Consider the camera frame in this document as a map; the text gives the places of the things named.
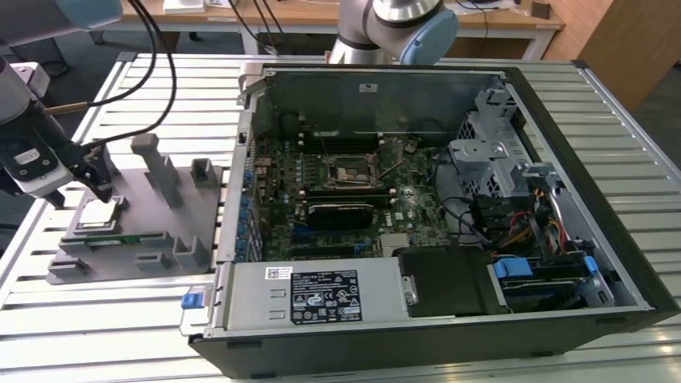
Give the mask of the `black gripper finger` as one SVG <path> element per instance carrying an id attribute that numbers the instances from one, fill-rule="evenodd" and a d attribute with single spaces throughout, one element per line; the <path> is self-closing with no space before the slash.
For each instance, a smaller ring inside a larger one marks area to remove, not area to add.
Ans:
<path id="1" fill-rule="evenodd" d="M 108 202 L 113 195 L 112 172 L 115 166 L 105 145 L 95 149 L 93 165 L 97 171 L 97 186 L 93 193 L 103 202 Z"/>
<path id="2" fill-rule="evenodd" d="M 97 161 L 99 151 L 100 147 L 97 146 L 97 140 L 87 144 L 76 145 L 73 178 L 89 188 L 99 188 L 101 184 L 101 174 Z"/>

